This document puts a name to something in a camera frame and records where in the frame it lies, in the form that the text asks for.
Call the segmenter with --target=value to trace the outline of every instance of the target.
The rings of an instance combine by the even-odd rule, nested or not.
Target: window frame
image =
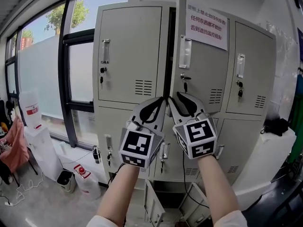
[[[48,6],[47,8],[40,11],[38,14],[32,16],[29,20],[27,20],[24,24],[18,27],[17,31],[15,31],[10,37],[7,39],[6,44],[6,53],[5,53],[5,77],[6,77],[6,88],[9,100],[11,98],[16,98],[19,104],[19,93],[21,90],[20,85],[20,74],[19,74],[19,65],[18,65],[18,52],[21,47],[21,38],[23,29],[29,25],[31,22],[36,20],[37,18],[43,16],[47,12],[52,9],[65,4],[64,11],[62,15],[60,35],[59,35],[59,46],[58,46],[58,80],[59,80],[59,94],[60,94],[60,103],[62,108],[63,120],[67,132],[68,137],[64,137],[61,135],[57,135],[55,133],[50,132],[50,135],[53,139],[64,141],[70,144],[71,147],[80,147],[83,149],[92,150],[93,145],[80,142],[77,139],[75,126],[72,117],[72,110],[83,111],[83,112],[94,112],[93,102],[85,103],[85,102],[76,102],[71,100],[71,82],[70,82],[70,61],[69,61],[69,47],[72,45],[85,44],[85,43],[93,43],[94,42],[94,33],[95,29],[87,29],[78,32],[70,33],[71,28],[71,20],[73,15],[73,10],[75,6],[76,0],[59,0],[56,3]],[[16,48],[15,48],[15,56],[8,59],[9,55],[9,40],[17,34],[16,38]],[[15,83],[16,83],[16,93],[12,94],[9,92],[9,84],[8,84],[8,66],[12,63],[15,63]],[[24,125],[26,125],[22,110],[20,108],[20,113],[22,117],[22,121]]]

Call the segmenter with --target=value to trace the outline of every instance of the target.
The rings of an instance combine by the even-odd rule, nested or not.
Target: black and white marker cube
[[[188,157],[190,159],[209,155],[214,152],[217,136],[209,119],[184,124],[184,131],[187,139]]]
[[[215,152],[217,144],[216,131],[209,119],[177,124],[173,127],[179,145],[189,159],[194,159]]]
[[[122,162],[138,167],[148,168],[160,149],[160,139],[156,135],[141,131],[123,128],[121,141]]]

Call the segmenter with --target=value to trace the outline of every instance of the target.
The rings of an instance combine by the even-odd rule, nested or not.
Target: ventilation slot
[[[136,80],[135,94],[151,96],[152,95],[152,81]]]
[[[231,166],[227,173],[235,173],[238,170],[239,166]]]
[[[209,96],[209,104],[219,104],[222,99],[222,89],[211,89]]]
[[[186,176],[195,176],[198,172],[198,168],[186,168],[185,175]]]
[[[257,96],[255,108],[264,108],[266,97],[264,96]]]

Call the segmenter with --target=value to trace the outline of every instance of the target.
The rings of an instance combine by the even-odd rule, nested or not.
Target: floor
[[[41,180],[41,170],[36,165],[35,160],[31,161],[38,171],[38,175],[34,173],[29,164],[25,164],[17,172],[20,184],[24,184],[26,189],[30,179],[33,180],[34,185],[37,185]],[[248,227],[263,226],[270,214],[289,196],[297,185],[298,183],[290,181],[287,177],[274,182],[255,206],[243,212]],[[15,182],[11,185],[2,183],[0,186],[2,195],[8,197],[12,203],[17,202],[16,188],[17,184]],[[101,187],[101,190],[104,194],[106,189]],[[6,227],[85,227],[96,213],[101,200],[101,198],[90,200],[78,188],[73,194],[68,194],[60,189],[57,183],[46,177],[38,188],[33,188],[27,192],[22,190],[21,192],[25,199],[15,207],[4,205],[7,200],[0,198],[0,220]],[[300,198],[294,199],[290,205],[293,210],[303,211],[303,202]],[[144,222],[144,216],[140,219],[133,218],[138,211],[143,210],[144,212],[142,208],[142,206],[131,204],[126,222],[127,227],[151,226]],[[211,225],[211,221],[206,221],[202,226]],[[162,223],[161,226],[173,227],[174,225]]]

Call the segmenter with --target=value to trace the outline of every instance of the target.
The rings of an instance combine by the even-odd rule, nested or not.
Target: open locker door
[[[165,211],[149,180],[145,181],[144,208],[152,226],[160,226]]]
[[[177,2],[170,96],[174,98],[181,110],[183,110],[183,105],[178,103],[177,97],[178,91],[184,92],[182,74],[191,78],[187,80],[188,94],[203,102],[208,113],[219,112],[225,89],[229,43],[227,50],[223,50],[186,38],[186,6],[187,0],[179,0]],[[227,31],[229,31],[229,21],[227,22]],[[229,32],[227,33],[227,41],[229,41]]]
[[[187,192],[198,203],[205,205],[202,206],[197,204],[188,196],[188,194],[185,195],[180,204],[179,211],[181,212],[183,219],[189,227],[196,227],[210,216],[207,198],[196,183],[192,183]]]

